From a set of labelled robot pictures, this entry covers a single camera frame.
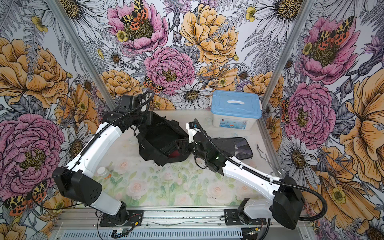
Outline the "red ping pong paddle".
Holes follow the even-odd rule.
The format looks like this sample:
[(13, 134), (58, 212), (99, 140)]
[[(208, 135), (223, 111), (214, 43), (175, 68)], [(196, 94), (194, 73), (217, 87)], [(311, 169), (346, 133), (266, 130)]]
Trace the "red ping pong paddle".
[(178, 151), (174, 151), (168, 155), (168, 158), (174, 159), (174, 158), (178, 158), (179, 156), (181, 156), (181, 154)]

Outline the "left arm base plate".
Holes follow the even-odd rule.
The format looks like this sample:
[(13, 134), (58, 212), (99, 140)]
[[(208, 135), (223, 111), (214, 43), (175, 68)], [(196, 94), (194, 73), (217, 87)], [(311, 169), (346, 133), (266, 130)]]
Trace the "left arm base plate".
[(125, 210), (112, 216), (102, 214), (99, 225), (101, 227), (139, 227), (142, 224), (143, 210)]

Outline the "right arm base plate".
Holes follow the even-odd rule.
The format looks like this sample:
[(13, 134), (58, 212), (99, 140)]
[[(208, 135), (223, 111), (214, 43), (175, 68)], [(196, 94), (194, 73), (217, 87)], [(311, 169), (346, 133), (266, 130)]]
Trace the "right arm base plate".
[(244, 213), (239, 213), (237, 209), (224, 209), (224, 215), (220, 217), (226, 226), (263, 226), (267, 224), (267, 219), (251, 219)]

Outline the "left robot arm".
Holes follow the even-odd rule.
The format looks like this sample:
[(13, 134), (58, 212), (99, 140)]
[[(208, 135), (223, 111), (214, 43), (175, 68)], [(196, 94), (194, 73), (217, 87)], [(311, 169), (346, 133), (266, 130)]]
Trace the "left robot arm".
[(54, 170), (53, 178), (61, 195), (102, 212), (103, 218), (112, 225), (124, 225), (129, 219), (126, 204), (104, 192), (93, 176), (108, 149), (125, 130), (135, 130), (152, 121), (151, 111), (110, 112), (81, 152), (65, 167)]

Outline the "black canvas bag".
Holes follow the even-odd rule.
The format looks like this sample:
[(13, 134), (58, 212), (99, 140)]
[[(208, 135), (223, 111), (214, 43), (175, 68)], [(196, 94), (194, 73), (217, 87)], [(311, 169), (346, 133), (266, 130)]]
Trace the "black canvas bag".
[[(179, 122), (152, 113), (152, 123), (139, 126), (139, 155), (145, 161), (154, 161), (161, 167), (185, 161), (191, 155), (187, 149), (189, 137), (186, 131), (180, 127)], [(168, 158), (174, 151), (178, 151), (181, 156)]]

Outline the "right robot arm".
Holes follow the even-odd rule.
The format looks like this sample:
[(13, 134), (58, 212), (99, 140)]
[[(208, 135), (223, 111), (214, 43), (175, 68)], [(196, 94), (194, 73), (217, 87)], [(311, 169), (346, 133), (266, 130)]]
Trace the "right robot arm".
[(188, 149), (195, 157), (202, 159), (212, 172), (239, 181), (263, 196), (262, 200), (244, 198), (238, 209), (243, 223), (248, 224), (250, 220), (258, 218), (272, 218), (287, 229), (296, 228), (304, 198), (294, 180), (265, 174), (235, 156), (229, 157), (218, 151), (201, 132), (189, 134)]

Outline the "black paddle case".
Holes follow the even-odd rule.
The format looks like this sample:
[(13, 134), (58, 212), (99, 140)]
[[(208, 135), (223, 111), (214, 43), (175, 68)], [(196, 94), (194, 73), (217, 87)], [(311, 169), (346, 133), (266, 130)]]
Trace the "black paddle case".
[(212, 141), (224, 153), (239, 160), (247, 160), (253, 157), (253, 151), (245, 138), (214, 138)]

